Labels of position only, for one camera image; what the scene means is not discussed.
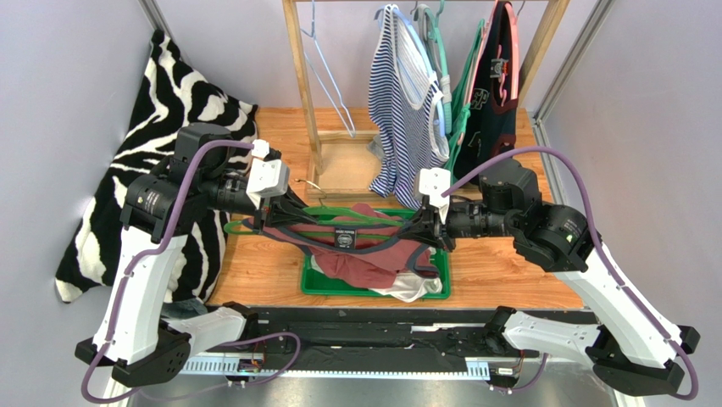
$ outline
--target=blue and white striped shirt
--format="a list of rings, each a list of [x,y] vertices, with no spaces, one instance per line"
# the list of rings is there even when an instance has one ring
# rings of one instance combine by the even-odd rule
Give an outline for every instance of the blue and white striped shirt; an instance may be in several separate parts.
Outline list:
[[[426,70],[421,52],[408,27],[384,7],[381,35],[371,65],[369,115],[379,126],[385,158],[381,173],[369,189],[386,198],[393,192],[398,202],[418,209],[414,179],[422,168],[446,162],[448,145],[434,132],[434,111],[442,98],[436,75]]]

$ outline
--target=wire hanger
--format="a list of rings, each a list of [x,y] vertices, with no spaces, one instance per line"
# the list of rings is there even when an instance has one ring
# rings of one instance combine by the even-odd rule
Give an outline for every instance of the wire hanger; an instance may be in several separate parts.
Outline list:
[[[306,58],[306,62],[308,63],[308,66],[311,67],[311,70],[314,72],[314,75],[316,75],[316,79],[319,80],[319,84],[321,85],[321,88],[324,90],[324,93],[326,94],[326,97],[329,98],[329,101],[331,102],[331,105],[333,106],[333,109],[338,114],[338,117],[341,119],[341,122],[343,123],[343,126],[346,127],[346,131],[348,132],[348,135],[351,136],[351,138],[356,137],[356,126],[353,123],[353,119],[351,118],[351,114],[348,112],[348,109],[346,107],[346,104],[343,102],[343,96],[341,95],[341,91],[338,89],[338,85],[336,84],[336,79],[333,77],[333,74],[331,74],[329,65],[326,63],[326,58],[324,57],[323,51],[321,51],[321,46],[319,45],[319,38],[316,36],[316,1],[311,0],[311,32],[308,32],[301,29],[301,32],[308,36],[309,38],[314,40],[314,45],[316,46],[316,50],[319,52],[319,56],[321,57],[321,62],[323,62],[324,67],[326,69],[326,73],[329,75],[329,78],[331,79],[331,84],[333,85],[334,89],[336,90],[336,95],[338,96],[338,104],[341,105],[344,112],[346,112],[346,117],[341,113],[341,110],[339,110],[338,106],[336,105],[336,102],[331,97],[328,89],[326,88],[326,85],[321,80],[321,77],[319,73],[316,71],[316,68],[314,67],[314,64],[311,62],[311,58],[308,57],[308,54],[306,53],[306,50],[303,50],[303,56]]]

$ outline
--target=wooden frame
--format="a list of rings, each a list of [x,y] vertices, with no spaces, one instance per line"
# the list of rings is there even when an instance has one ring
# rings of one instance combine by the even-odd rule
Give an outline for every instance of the wooden frame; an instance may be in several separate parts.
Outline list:
[[[291,41],[291,53],[296,68],[298,91],[301,95],[303,116],[306,120],[311,160],[308,166],[308,181],[320,186],[322,191],[307,186],[306,193],[311,199],[373,201],[382,199],[369,191],[369,184],[380,171],[380,163],[366,150],[366,144],[378,131],[357,131],[356,138],[348,137],[345,131],[319,131],[314,115],[314,102],[308,83],[306,60],[303,57],[303,39],[298,23],[296,3],[310,0],[282,0],[286,16],[286,28]],[[315,0],[317,2],[359,2],[378,0]],[[493,1],[493,0],[449,0],[449,1]],[[552,42],[554,33],[564,16],[570,0],[548,0],[547,8],[531,40],[529,51],[520,68],[519,100],[523,101],[531,82],[542,64],[544,55]]]

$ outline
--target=zebra print pillow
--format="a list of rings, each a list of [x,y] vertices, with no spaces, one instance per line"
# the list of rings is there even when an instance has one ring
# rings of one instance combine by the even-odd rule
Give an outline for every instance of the zebra print pillow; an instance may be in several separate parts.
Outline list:
[[[120,257],[120,209],[126,188],[163,157],[174,152],[178,130],[193,122],[223,125],[233,138],[252,142],[258,136],[257,106],[232,98],[188,64],[179,48],[162,31],[151,40],[150,59],[142,78],[130,129],[108,172],[88,204],[55,276],[64,302],[95,286],[112,286]],[[250,156],[236,150],[229,168],[245,173]],[[188,237],[175,263],[165,303],[187,302],[198,313],[210,298],[225,252],[226,212],[209,210]]]

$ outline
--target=clothes hanger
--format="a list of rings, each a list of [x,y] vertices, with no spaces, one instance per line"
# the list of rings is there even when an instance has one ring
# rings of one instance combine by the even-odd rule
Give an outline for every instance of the clothes hanger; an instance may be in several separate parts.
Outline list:
[[[255,235],[252,231],[242,231],[238,228],[243,228],[243,221],[242,220],[234,220],[232,222],[228,222],[223,226],[223,230],[228,233],[229,235]],[[303,237],[334,237],[336,233],[334,231],[300,231],[297,233],[298,235],[301,235]],[[386,235],[375,235],[373,233],[361,233],[356,236],[357,239],[373,239],[373,240],[382,240],[386,241],[391,239],[391,236]]]
[[[439,30],[439,18],[444,12],[445,1],[441,0],[439,3],[439,9],[434,14],[431,8],[425,4],[419,6],[419,2],[416,2],[412,15],[414,21],[419,22],[419,35],[424,43],[424,50],[429,57],[432,69],[436,71],[439,78],[439,87],[442,89],[444,98],[443,109],[444,109],[444,130],[446,134],[451,134],[453,126],[452,116],[452,94],[451,94],[451,80],[449,79],[449,72],[447,67],[447,55],[446,49],[444,48],[444,42],[442,40],[442,32]]]
[[[381,14],[381,11],[384,10],[384,7],[381,7],[378,10],[376,10],[376,14],[374,15],[374,20],[379,20],[379,15]],[[424,67],[426,67],[426,72],[429,74],[430,77],[433,77],[435,80],[438,81],[438,77],[436,75],[436,70],[434,70],[434,68],[431,66],[429,56],[426,54],[426,48],[424,47],[424,43],[419,38],[419,33],[416,32],[414,25],[411,23],[411,21],[405,15],[403,15],[401,10],[398,9],[398,6],[393,5],[392,11],[403,22],[404,26],[406,27],[406,31],[411,36],[411,39],[414,41],[414,45],[416,45],[416,48],[419,50],[419,53],[421,54],[421,58],[424,61]],[[444,115],[444,107],[443,107],[443,103],[441,100],[436,104],[436,117],[438,117],[438,119],[439,119],[438,126],[439,126],[440,133],[445,136],[446,135],[446,123],[445,123],[446,117]]]
[[[361,220],[361,222],[355,222],[353,220],[319,220],[319,225],[403,226],[403,222],[399,220],[375,218],[373,216],[363,215],[349,208],[342,208],[339,206],[309,206],[307,208],[303,208],[303,212],[306,212],[307,214],[312,216],[346,216],[349,218]]]
[[[335,206],[326,206],[324,201],[322,199],[326,198],[326,192],[321,189],[318,185],[315,183],[309,181],[309,180],[302,180],[300,178],[296,178],[294,180],[295,182],[306,182],[311,187],[314,187],[318,189],[322,194],[323,198],[319,198],[320,206],[314,206],[314,207],[306,207],[303,209],[304,212],[306,212],[308,215],[318,215],[318,216],[346,216],[349,218],[359,219],[360,221],[354,221],[354,220],[343,220],[343,221],[337,221],[337,220],[319,220],[318,225],[355,225],[355,226],[376,226],[376,225],[389,225],[389,226],[402,226],[403,223],[399,222],[398,220],[390,220],[390,219],[381,219],[381,218],[375,218],[373,216],[367,216],[362,215],[359,212],[350,210],[349,208],[342,208],[342,207],[335,207]]]
[[[316,2],[315,0],[311,0],[311,32],[308,32],[301,29],[301,32],[314,40],[314,45],[316,46],[316,50],[319,52],[319,56],[321,57],[321,62],[324,64],[324,68],[326,69],[326,73],[328,74],[331,84],[333,85],[334,89],[336,90],[336,95],[338,96],[338,104],[341,105],[343,111],[346,113],[346,117],[341,113],[341,110],[339,110],[338,106],[336,105],[336,102],[331,97],[328,89],[326,89],[326,85],[321,80],[321,77],[319,73],[316,71],[316,68],[314,67],[314,64],[311,62],[311,58],[308,57],[308,54],[305,50],[303,50],[303,57],[306,59],[306,62],[308,63],[308,66],[311,68],[311,71],[314,72],[314,75],[316,75],[316,79],[319,80],[319,84],[321,85],[321,88],[324,90],[324,93],[326,94],[326,97],[329,98],[329,101],[331,103],[331,106],[333,106],[333,109],[336,111],[336,114],[338,114],[339,119],[341,119],[341,122],[343,123],[343,126],[346,127],[346,131],[348,132],[348,135],[351,136],[351,138],[356,137],[356,126],[353,123],[353,119],[351,118],[351,114],[348,112],[348,108],[346,107],[346,104],[343,102],[343,96],[341,95],[341,91],[338,89],[338,85],[336,84],[336,79],[334,78],[333,74],[331,74],[329,65],[326,63],[326,58],[324,57],[323,51],[321,51],[321,46],[319,45],[319,38],[316,36]]]

